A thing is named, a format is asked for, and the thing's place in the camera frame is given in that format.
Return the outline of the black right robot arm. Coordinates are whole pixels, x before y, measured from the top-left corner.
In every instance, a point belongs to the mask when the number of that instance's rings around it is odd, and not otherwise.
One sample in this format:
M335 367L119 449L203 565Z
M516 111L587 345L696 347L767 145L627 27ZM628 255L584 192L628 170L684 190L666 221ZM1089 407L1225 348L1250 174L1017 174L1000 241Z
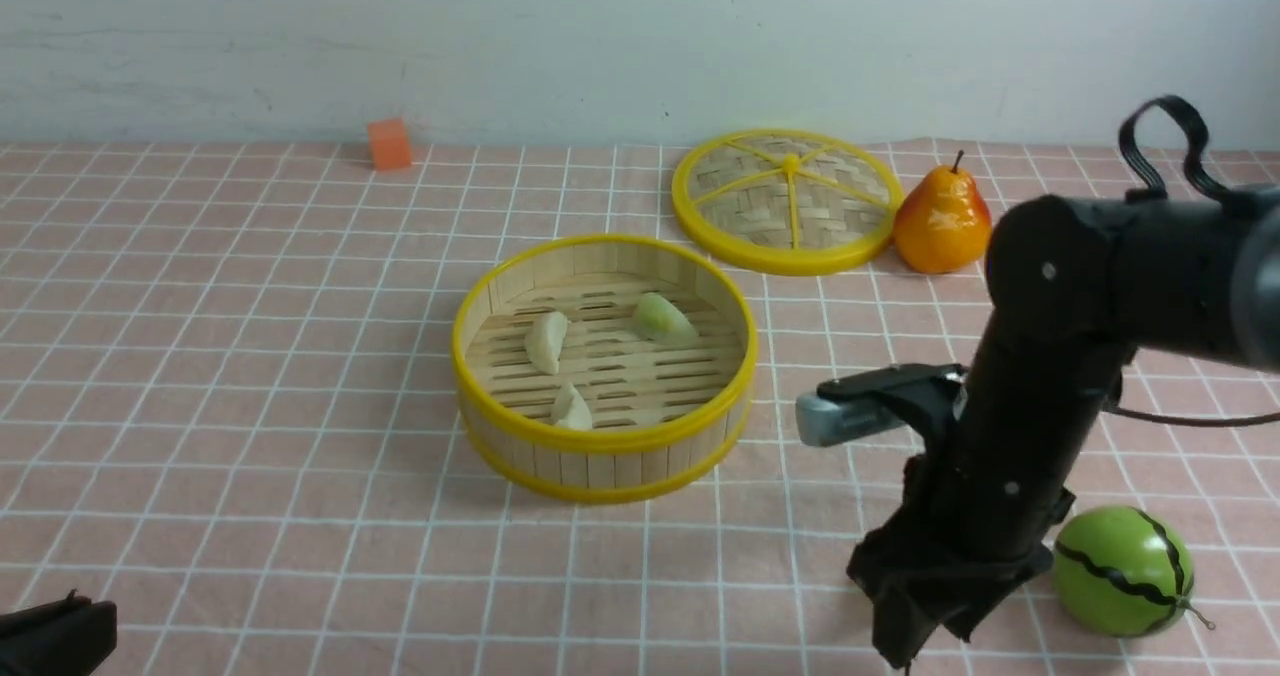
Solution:
M986 260L993 306L961 382L902 365L818 385L924 440L902 503L852 553L873 643L908 667L938 627L969 639L1047 571L1065 483L1139 350L1277 371L1277 192L1064 198L1011 207Z

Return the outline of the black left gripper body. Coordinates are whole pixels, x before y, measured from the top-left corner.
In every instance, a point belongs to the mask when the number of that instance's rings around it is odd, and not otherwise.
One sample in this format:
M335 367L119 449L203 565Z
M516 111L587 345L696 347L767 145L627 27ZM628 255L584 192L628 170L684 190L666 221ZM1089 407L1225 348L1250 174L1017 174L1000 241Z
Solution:
M93 673L116 649L116 604L76 590L60 600L1 616L1 673Z

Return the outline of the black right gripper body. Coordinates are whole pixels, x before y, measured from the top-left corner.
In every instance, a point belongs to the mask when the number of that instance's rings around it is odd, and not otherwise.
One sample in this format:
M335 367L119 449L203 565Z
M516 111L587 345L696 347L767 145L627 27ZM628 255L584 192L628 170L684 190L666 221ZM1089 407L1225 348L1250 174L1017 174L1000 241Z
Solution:
M873 647L891 668L908 670L937 627L969 641L997 606L1052 565L1042 544L1014 559L961 556L902 506L855 547L847 576L872 603Z

